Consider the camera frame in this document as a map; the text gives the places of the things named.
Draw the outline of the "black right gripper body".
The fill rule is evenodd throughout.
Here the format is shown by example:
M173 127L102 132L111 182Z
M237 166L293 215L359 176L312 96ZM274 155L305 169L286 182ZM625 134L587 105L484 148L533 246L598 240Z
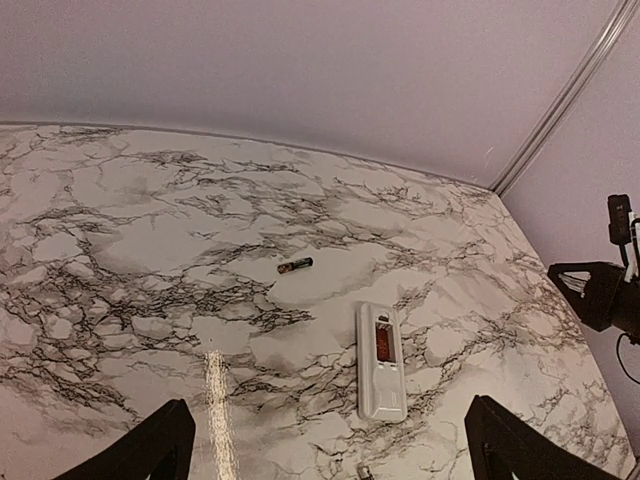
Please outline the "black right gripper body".
M631 338L631 343L639 344L639 279L625 280L626 270L618 267L617 287L617 327Z

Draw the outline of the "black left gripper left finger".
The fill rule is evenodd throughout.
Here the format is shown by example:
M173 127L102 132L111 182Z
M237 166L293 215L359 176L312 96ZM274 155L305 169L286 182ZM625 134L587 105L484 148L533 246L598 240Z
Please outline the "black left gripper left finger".
M195 431L186 401L169 400L107 449L57 478L186 479Z

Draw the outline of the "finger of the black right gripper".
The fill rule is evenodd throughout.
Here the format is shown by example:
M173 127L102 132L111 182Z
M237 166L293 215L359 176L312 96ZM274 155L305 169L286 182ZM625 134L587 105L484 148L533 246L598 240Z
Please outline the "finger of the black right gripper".
M578 319L595 331L630 330L630 284L626 269L608 262L552 264L547 276Z

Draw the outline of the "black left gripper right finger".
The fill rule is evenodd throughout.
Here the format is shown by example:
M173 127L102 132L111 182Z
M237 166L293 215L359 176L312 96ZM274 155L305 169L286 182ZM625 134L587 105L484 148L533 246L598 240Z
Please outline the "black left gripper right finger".
M475 396L464 419L476 479L613 479L558 447L493 398Z

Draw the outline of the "white remote control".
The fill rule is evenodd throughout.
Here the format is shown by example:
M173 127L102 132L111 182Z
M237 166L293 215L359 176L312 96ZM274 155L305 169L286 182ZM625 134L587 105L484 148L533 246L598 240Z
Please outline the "white remote control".
M408 414L399 322L391 309L356 307L358 413L368 421L400 423Z

